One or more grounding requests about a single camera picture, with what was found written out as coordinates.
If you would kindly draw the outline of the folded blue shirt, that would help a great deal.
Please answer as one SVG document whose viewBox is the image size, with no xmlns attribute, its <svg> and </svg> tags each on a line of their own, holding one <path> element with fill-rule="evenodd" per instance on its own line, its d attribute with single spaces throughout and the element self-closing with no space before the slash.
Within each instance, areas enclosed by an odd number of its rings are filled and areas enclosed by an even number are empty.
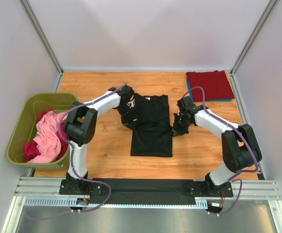
<svg viewBox="0 0 282 233">
<path fill-rule="evenodd" d="M 186 85 L 187 85 L 187 89 L 189 90 L 188 94 L 189 94 L 191 100 L 194 101 L 192 91 L 190 90 L 191 85 L 190 85 L 189 79 L 187 77 L 186 77 Z M 232 101 L 232 99 L 215 99 L 215 100 L 206 100 L 206 101 L 226 101 L 226 102 L 228 102 L 228 101 Z"/>
</svg>

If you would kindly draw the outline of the left aluminium corner post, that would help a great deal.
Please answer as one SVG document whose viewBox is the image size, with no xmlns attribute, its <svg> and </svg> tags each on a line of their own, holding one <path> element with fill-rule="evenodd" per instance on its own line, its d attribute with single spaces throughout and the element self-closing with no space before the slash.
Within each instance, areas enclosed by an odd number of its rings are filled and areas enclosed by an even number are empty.
<svg viewBox="0 0 282 233">
<path fill-rule="evenodd" d="M 28 0 L 19 0 L 19 3 L 21 4 L 23 10 L 25 11 L 30 23 L 32 24 L 38 38 L 40 39 L 44 49 L 46 50 L 46 53 L 48 54 L 51 62 L 53 63 L 54 67 L 56 68 L 56 70 L 58 71 L 58 73 L 60 75 L 63 74 L 63 69 L 49 43 L 49 41 L 47 40 L 47 37 L 29 3 Z"/>
</svg>

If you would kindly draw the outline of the folded dark red shirt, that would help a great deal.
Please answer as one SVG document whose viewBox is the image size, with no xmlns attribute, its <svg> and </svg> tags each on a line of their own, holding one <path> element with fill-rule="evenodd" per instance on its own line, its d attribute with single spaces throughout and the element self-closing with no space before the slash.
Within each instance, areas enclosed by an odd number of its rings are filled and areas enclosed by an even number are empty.
<svg viewBox="0 0 282 233">
<path fill-rule="evenodd" d="M 187 88 L 203 88 L 206 101 L 231 101 L 234 94 L 225 71 L 187 72 Z"/>
</svg>

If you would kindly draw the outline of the right aluminium corner post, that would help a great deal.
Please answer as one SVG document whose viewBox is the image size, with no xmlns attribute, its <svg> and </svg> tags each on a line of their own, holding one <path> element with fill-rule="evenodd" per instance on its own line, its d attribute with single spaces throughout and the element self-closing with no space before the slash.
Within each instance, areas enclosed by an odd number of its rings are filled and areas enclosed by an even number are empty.
<svg viewBox="0 0 282 233">
<path fill-rule="evenodd" d="M 239 70 L 242 62 L 244 61 L 246 55 L 248 54 L 249 50 L 253 46 L 254 42 L 256 41 L 257 37 L 259 36 L 260 32 L 262 31 L 264 25 L 266 24 L 268 18 L 270 17 L 272 11 L 276 7 L 278 0 L 269 0 L 265 9 L 263 10 L 260 18 L 258 19 L 253 31 L 251 32 L 245 46 L 243 47 L 240 55 L 236 59 L 232 69 L 230 70 L 230 75 L 234 76 L 236 72 Z"/>
</svg>

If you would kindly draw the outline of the olive green plastic bin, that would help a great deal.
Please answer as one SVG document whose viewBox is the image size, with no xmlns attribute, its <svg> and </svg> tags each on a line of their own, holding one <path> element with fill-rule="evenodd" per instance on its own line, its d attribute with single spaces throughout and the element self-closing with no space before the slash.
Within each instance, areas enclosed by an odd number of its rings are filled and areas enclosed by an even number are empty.
<svg viewBox="0 0 282 233">
<path fill-rule="evenodd" d="M 72 93 L 47 92 L 29 97 L 24 103 L 16 126 L 7 147 L 6 156 L 10 163 L 31 169 L 67 169 L 69 166 L 69 151 L 62 158 L 52 163 L 26 163 L 24 144 L 31 142 L 37 135 L 36 124 L 39 115 L 49 109 L 56 113 L 70 109 L 78 98 Z"/>
</svg>

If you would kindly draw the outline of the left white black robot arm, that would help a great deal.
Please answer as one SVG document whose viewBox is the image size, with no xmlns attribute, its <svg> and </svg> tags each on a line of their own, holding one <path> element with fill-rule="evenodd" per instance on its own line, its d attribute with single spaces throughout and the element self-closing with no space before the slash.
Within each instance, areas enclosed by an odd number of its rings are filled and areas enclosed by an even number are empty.
<svg viewBox="0 0 282 233">
<path fill-rule="evenodd" d="M 132 130 L 137 120 L 133 99 L 134 90 L 124 85 L 120 88 L 112 87 L 92 101 L 76 101 L 72 104 L 64 124 L 70 162 L 66 178 L 61 182 L 61 195 L 89 194 L 92 181 L 86 180 L 87 150 L 95 134 L 97 119 L 107 111 L 116 109 L 121 116 L 122 125 Z"/>
</svg>

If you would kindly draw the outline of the black t shirt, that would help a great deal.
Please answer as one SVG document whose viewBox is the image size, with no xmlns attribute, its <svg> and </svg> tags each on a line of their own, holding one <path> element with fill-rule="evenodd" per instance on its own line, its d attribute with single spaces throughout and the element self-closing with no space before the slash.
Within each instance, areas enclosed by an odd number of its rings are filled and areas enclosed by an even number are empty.
<svg viewBox="0 0 282 233">
<path fill-rule="evenodd" d="M 137 121 L 133 127 L 131 156 L 172 157 L 172 127 L 168 96 L 134 95 Z"/>
</svg>

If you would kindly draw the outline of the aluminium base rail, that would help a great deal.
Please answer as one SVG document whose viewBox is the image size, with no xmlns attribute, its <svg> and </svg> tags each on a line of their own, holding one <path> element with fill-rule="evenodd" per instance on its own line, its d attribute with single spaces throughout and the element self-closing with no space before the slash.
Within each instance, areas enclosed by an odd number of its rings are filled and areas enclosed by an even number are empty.
<svg viewBox="0 0 282 233">
<path fill-rule="evenodd" d="M 164 179 L 97 179 L 75 191 L 63 178 L 21 177 L 15 196 L 26 206 L 90 208 L 104 203 L 113 208 L 206 209 L 211 202 L 279 200 L 274 181 L 245 180 L 220 186 L 206 181 Z"/>
</svg>

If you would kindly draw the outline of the aluminium corner post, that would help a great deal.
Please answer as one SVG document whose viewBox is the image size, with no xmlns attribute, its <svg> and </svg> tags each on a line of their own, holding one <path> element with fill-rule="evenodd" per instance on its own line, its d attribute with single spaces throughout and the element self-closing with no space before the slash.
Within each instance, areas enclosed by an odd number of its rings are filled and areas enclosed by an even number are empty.
<svg viewBox="0 0 282 233">
<path fill-rule="evenodd" d="M 253 46 L 254 42 L 256 41 L 257 37 L 259 36 L 260 32 L 262 31 L 264 25 L 266 24 L 268 18 L 270 17 L 272 11 L 276 7 L 278 0 L 269 0 L 265 9 L 263 10 L 260 18 L 258 19 L 253 31 L 251 32 L 245 46 L 243 47 L 240 55 L 236 59 L 232 69 L 230 70 L 230 75 L 234 76 L 236 72 L 239 70 L 242 62 L 244 61 L 246 55 L 248 54 L 249 50 Z"/>
<path fill-rule="evenodd" d="M 63 74 L 63 69 L 49 43 L 49 41 L 47 40 L 47 37 L 29 3 L 28 0 L 19 0 L 19 3 L 21 4 L 23 10 L 25 11 L 30 23 L 32 24 L 38 38 L 40 39 L 44 49 L 46 50 L 46 53 L 48 54 L 51 62 L 53 63 L 54 67 L 56 68 L 56 70 L 58 71 L 58 73 L 60 75 Z"/>
</svg>

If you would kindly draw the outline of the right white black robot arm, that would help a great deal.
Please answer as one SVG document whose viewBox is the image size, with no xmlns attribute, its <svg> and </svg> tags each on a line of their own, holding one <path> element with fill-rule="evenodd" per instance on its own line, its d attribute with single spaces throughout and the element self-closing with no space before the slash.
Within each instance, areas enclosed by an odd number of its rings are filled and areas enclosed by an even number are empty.
<svg viewBox="0 0 282 233">
<path fill-rule="evenodd" d="M 204 105 L 195 105 L 190 97 L 178 100 L 178 113 L 174 115 L 173 136 L 187 134 L 191 125 L 207 129 L 221 140 L 222 163 L 206 174 L 202 182 L 192 182 L 193 194 L 217 197 L 228 191 L 231 179 L 248 172 L 248 167 L 258 167 L 262 153 L 253 128 L 248 124 L 231 123 L 216 115 Z"/>
</svg>

